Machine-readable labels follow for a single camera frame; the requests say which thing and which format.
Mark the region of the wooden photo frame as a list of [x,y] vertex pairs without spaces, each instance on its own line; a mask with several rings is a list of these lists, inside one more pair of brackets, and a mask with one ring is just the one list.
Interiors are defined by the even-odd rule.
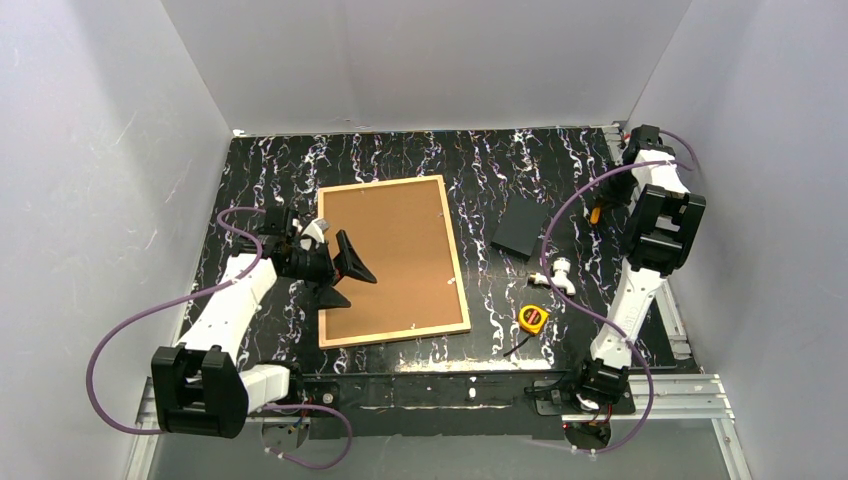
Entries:
[[318,214],[344,230],[374,284],[337,288],[352,305],[318,317],[322,349],[471,329],[458,247],[440,175],[322,187]]

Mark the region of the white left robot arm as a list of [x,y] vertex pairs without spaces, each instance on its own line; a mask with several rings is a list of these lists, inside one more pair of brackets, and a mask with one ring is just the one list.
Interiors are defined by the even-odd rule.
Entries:
[[153,355],[157,420],[168,433],[234,438],[249,414],[295,398],[300,374],[294,364],[265,361],[248,370],[237,365],[249,324],[278,279],[303,282],[320,310],[350,307],[336,288],[341,280],[377,281],[345,231],[337,232],[338,251],[332,253],[324,219],[304,224],[285,206],[262,213],[256,233],[240,233],[244,240],[226,262],[222,286],[197,321]]

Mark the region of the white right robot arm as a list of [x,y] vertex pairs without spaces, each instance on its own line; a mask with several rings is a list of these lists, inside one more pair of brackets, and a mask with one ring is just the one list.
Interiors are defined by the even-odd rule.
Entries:
[[625,394],[632,348],[658,291],[686,262],[706,210],[704,196],[680,178],[676,154],[660,128],[631,131],[623,151],[625,172],[603,182],[594,218],[631,205],[626,222],[622,272],[604,325],[592,341],[571,394],[583,411],[609,409]]

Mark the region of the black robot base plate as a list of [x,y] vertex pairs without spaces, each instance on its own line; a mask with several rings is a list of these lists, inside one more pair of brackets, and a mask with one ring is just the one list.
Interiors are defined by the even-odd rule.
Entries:
[[355,437],[516,435],[561,437],[563,422],[588,421],[565,390],[569,371],[297,374],[289,398],[346,416],[303,414],[313,440]]

